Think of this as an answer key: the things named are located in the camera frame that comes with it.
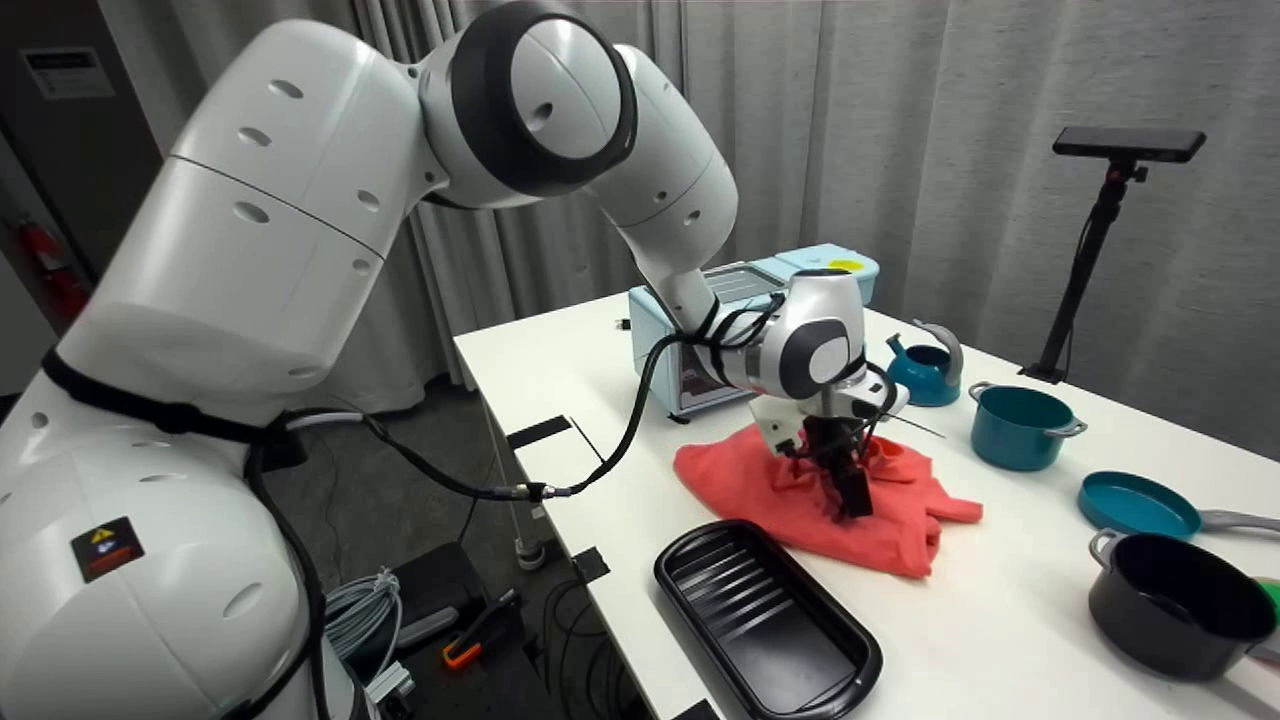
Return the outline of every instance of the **red towel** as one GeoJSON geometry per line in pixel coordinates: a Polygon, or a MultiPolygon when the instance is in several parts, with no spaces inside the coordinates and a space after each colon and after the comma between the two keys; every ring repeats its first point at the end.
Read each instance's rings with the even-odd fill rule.
{"type": "Polygon", "coordinates": [[[934,476],[934,462],[876,437],[868,443],[874,518],[835,526],[835,504],[814,462],[772,456],[755,430],[720,443],[675,454],[675,476],[717,518],[752,521],[782,544],[835,557],[893,576],[927,576],[941,526],[978,526],[971,499],[951,499],[934,476]]]}

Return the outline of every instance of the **curtain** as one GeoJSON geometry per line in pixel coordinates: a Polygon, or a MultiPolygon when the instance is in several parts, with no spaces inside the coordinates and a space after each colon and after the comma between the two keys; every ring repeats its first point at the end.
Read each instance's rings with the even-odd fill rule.
{"type": "MultiPolygon", "coordinates": [[[[114,6],[133,6],[152,25],[164,13],[187,22],[206,10],[187,22],[199,32],[184,46],[206,46],[212,32],[210,10],[243,6],[257,10],[254,22],[283,10],[345,25],[400,59],[492,10],[492,0],[105,0],[110,18],[114,6]]],[[[1274,362],[1280,355],[1274,290],[1280,6],[574,0],[569,10],[655,56],[712,128],[743,194],[740,228],[720,262],[814,241],[853,244],[886,266],[876,308],[950,325],[1017,365],[1037,362],[1043,344],[1106,178],[1100,162],[1053,155],[1057,134],[1205,128],[1209,143],[1194,163],[1154,163],[1148,185],[1133,185],[1078,321],[1071,382],[1280,456],[1274,362]]],[[[187,56],[206,74],[231,48],[216,42],[187,56]]],[[[164,97],[191,100],[199,84],[155,93],[164,97]]],[[[416,272],[384,302],[400,317],[366,336],[408,333],[416,350],[404,351],[436,355],[432,369],[460,373],[450,365],[453,333],[636,285],[625,244],[574,196],[481,216],[426,208],[404,232],[404,268],[416,272]]]]}

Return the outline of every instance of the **white table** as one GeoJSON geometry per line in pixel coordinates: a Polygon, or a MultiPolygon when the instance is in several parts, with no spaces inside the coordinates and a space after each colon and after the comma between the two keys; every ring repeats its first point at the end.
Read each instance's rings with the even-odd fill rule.
{"type": "MultiPolygon", "coordinates": [[[[548,417],[575,422],[609,454],[634,410],[636,373],[620,321],[625,296],[460,336],[501,434],[548,417]]],[[[886,336],[905,325],[868,317],[868,355],[889,365],[886,336]]],[[[964,385],[1017,382],[1017,365],[971,351],[964,385]]],[[[880,437],[934,456],[951,495],[988,513],[971,530],[944,530],[927,582],[864,573],[797,552],[797,561],[886,647],[886,676],[858,715],[1280,715],[1280,671],[1238,666],[1219,685],[1148,676],[1106,647],[1089,589],[1098,565],[1084,552],[1093,530],[1078,513],[1078,489],[1098,470],[1127,470],[1165,479],[1200,507],[1247,507],[1280,518],[1280,465],[1177,430],[1079,389],[1057,389],[1089,425],[1047,474],[998,474],[968,454],[971,402],[907,410],[913,425],[880,437]]],[[[651,605],[651,561],[681,532],[717,521],[673,474],[681,443],[709,443],[750,425],[750,410],[720,410],[673,425],[655,406],[630,462],[575,499],[548,504],[569,552],[602,548],[613,573],[592,595],[659,715],[712,699],[651,605]]],[[[529,476],[575,479],[592,456],[563,443],[520,456],[529,476]]],[[[1200,538],[1254,576],[1280,576],[1280,544],[1200,538]]]]}

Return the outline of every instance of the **black pot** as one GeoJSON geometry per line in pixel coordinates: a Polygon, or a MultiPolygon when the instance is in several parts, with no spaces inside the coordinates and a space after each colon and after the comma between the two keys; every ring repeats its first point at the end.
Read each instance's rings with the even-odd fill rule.
{"type": "Polygon", "coordinates": [[[1219,557],[1169,538],[1098,538],[1106,576],[1089,593],[1098,630],[1133,660],[1217,681],[1277,631],[1270,593],[1219,557]]]}

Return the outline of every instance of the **black baking tray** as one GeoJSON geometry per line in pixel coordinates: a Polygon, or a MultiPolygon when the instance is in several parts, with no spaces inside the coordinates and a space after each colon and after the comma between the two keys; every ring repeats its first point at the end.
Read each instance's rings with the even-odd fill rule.
{"type": "Polygon", "coordinates": [[[880,681],[876,637],[755,526],[693,530],[651,573],[668,623],[724,711],[847,715],[880,681]]]}

